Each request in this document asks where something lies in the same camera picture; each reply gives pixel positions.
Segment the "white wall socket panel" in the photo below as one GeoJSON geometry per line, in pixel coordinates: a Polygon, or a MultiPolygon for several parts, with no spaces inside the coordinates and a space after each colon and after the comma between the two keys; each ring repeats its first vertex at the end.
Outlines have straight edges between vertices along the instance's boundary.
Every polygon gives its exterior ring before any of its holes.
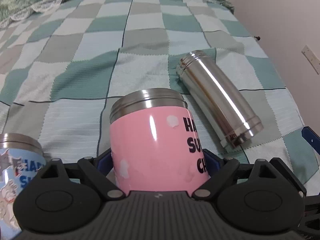
{"type": "Polygon", "coordinates": [[[302,49],[302,54],[308,60],[308,62],[312,65],[316,73],[320,74],[320,60],[319,58],[313,53],[313,51],[305,45],[302,49]]]}

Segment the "light blue cartoon cup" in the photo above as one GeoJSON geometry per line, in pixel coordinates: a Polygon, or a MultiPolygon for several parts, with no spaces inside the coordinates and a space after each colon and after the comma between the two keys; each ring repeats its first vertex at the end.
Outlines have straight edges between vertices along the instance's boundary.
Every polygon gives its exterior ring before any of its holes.
{"type": "Polygon", "coordinates": [[[18,133],[1,134],[1,239],[12,239],[21,231],[14,201],[45,165],[37,140],[18,133]]]}

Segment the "pink steel cup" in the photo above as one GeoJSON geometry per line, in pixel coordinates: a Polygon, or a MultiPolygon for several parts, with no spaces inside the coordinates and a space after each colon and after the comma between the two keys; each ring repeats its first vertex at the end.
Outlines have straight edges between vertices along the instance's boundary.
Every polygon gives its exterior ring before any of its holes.
{"type": "Polygon", "coordinates": [[[117,100],[110,113],[116,182],[131,191],[187,191],[209,179],[194,118],[183,96],[143,89],[117,100]]]}

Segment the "green checkered blanket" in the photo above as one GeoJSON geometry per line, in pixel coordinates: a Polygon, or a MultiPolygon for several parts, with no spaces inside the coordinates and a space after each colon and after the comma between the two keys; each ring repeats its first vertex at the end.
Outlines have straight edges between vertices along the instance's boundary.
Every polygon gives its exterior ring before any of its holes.
{"type": "Polygon", "coordinates": [[[203,0],[60,0],[1,30],[1,132],[36,139],[47,159],[73,163],[110,146],[112,104],[131,92],[180,92],[201,144],[243,163],[280,157],[319,193],[319,160],[303,139],[298,108],[271,60],[224,6],[203,0]],[[225,150],[176,66],[209,55],[262,120],[264,129],[225,150]]]}

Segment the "stainless steel cylindrical cup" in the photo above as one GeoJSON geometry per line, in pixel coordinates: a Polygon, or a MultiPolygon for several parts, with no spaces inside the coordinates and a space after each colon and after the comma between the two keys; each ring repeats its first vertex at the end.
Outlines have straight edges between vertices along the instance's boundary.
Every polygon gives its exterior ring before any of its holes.
{"type": "Polygon", "coordinates": [[[213,127],[222,147],[235,149],[264,129],[247,100],[204,51],[184,55],[176,73],[213,127]]]}

